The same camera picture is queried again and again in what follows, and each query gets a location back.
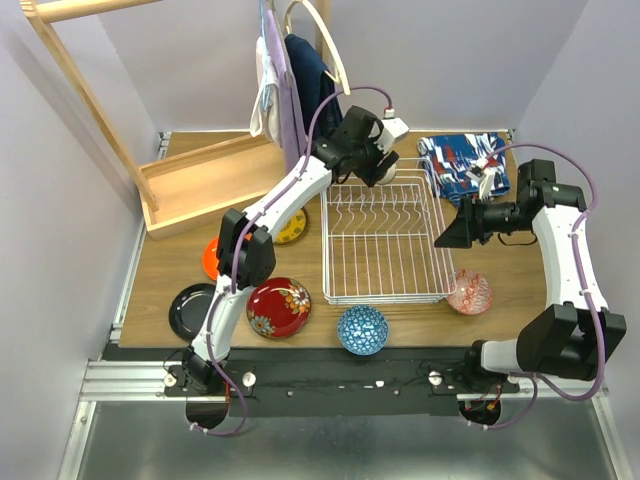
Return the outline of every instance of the folded cloth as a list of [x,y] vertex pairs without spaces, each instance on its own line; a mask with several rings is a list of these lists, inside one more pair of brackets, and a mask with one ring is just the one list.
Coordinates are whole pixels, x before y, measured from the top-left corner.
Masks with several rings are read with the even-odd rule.
[[[291,69],[296,77],[304,129],[308,132],[313,114],[320,103],[335,92],[335,84],[325,75],[329,68],[309,42],[292,33],[286,36],[284,42],[291,61]],[[337,99],[333,99],[318,116],[313,139],[329,134],[341,122],[340,104]]]
[[267,139],[282,147],[278,77],[267,52],[264,37],[258,37],[256,43],[256,71],[258,72],[258,96],[253,105],[249,133],[256,137],[264,131]]
[[436,180],[440,196],[458,207],[461,196],[478,193],[478,182],[467,177],[466,172],[481,157],[488,158],[485,170],[492,170],[495,175],[491,196],[504,195],[511,190],[504,153],[489,157],[504,145],[505,141],[497,132],[465,133],[422,137],[418,140],[418,151],[425,159],[423,168]]

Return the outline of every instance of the purple cloth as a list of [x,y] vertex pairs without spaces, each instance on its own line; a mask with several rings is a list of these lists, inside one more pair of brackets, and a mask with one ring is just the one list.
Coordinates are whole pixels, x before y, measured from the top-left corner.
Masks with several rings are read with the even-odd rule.
[[265,12],[266,42],[269,56],[278,77],[278,105],[280,107],[280,135],[287,173],[295,167],[307,147],[307,139],[300,108],[300,97],[293,72],[287,82],[287,52],[280,39],[278,24],[271,10]]

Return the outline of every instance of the wooden tabletop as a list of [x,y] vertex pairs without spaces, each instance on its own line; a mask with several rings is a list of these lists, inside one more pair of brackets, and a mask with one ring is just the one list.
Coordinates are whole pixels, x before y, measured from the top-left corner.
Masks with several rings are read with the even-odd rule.
[[[216,143],[232,133],[174,133],[168,155]],[[396,149],[401,157],[416,157],[416,142],[425,132],[412,132]],[[515,197],[516,167],[507,153],[507,171]],[[442,200],[448,224],[455,207]],[[336,326],[346,306],[331,306],[322,292],[322,251],[320,196],[306,206],[309,227],[302,238],[289,245],[278,245],[277,265],[272,276],[300,281],[313,302],[307,325],[287,339],[271,340],[255,333],[243,315],[238,321],[234,346],[252,347],[332,347],[339,346]],[[122,347],[180,347],[186,345],[169,327],[168,310],[175,296],[185,287],[209,281],[202,269],[202,253],[218,235],[220,218],[211,225],[164,240],[145,239],[120,338]],[[528,241],[529,233],[509,240]],[[497,239],[468,250],[452,250],[456,269],[467,268],[484,275],[493,291],[489,310],[478,316],[456,313],[446,301],[436,304],[376,305],[390,324],[390,346],[469,345],[478,339],[514,338],[545,306],[545,280],[539,246],[505,247]]]

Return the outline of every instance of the white wire rack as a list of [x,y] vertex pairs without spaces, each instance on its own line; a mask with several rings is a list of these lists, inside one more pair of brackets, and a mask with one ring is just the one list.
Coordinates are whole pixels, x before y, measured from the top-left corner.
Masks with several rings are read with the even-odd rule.
[[433,242],[445,229],[437,183],[423,159],[397,162],[395,178],[357,178],[322,194],[322,279],[333,305],[437,302],[453,291],[453,260]]

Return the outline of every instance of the towel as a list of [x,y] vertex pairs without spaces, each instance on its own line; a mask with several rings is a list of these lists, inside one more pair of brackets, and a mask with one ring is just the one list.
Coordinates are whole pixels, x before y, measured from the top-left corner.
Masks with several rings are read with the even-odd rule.
[[256,42],[256,71],[258,73],[258,96],[253,105],[249,133],[256,137],[264,131],[267,139],[282,147],[278,77],[267,52],[267,42],[264,37],[258,37]]
[[[440,196],[459,207],[461,196],[478,193],[478,182],[467,177],[467,170],[478,158],[488,157],[488,154],[504,145],[505,141],[496,132],[438,135],[418,140],[418,151],[425,159],[423,168],[436,180]],[[511,190],[504,153],[490,157],[486,169],[495,174],[492,197]]]
[[[325,75],[329,68],[309,42],[292,33],[287,35],[284,41],[300,94],[304,129],[308,132],[313,114],[320,103],[335,92],[335,84]],[[340,104],[337,99],[333,99],[320,113],[313,131],[313,139],[328,135],[341,122]]]
[[265,30],[267,49],[278,77],[280,136],[286,171],[289,173],[304,153],[307,140],[296,81],[293,72],[287,69],[287,52],[272,10],[265,12]]

